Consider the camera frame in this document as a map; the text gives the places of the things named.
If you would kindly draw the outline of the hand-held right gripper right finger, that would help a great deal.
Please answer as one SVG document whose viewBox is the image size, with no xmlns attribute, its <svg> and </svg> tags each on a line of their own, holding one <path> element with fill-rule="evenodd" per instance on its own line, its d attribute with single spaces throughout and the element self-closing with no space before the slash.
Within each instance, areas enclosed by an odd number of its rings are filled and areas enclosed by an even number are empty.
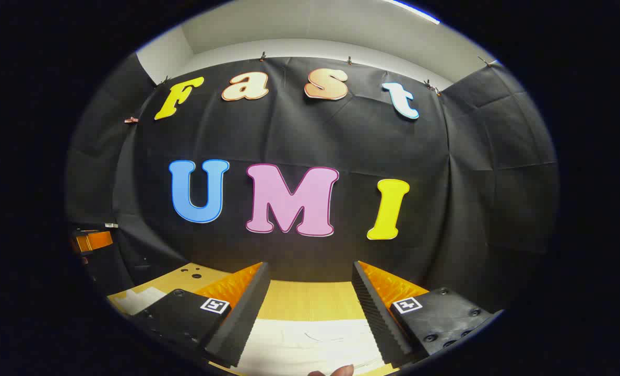
<svg viewBox="0 0 620 376">
<path fill-rule="evenodd" d="M 351 283 L 386 364 L 412 366 L 453 350 L 499 317 L 446 288 L 426 290 L 356 261 Z"/>
</svg>

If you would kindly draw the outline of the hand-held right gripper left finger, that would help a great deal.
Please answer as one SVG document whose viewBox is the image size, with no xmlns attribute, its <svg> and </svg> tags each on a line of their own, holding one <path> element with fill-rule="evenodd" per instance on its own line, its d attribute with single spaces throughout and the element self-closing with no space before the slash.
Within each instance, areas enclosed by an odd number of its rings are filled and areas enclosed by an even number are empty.
<svg viewBox="0 0 620 376">
<path fill-rule="evenodd" d="M 176 288 L 130 320 L 184 358 L 236 367 L 269 285 L 259 262 L 195 292 Z"/>
</svg>

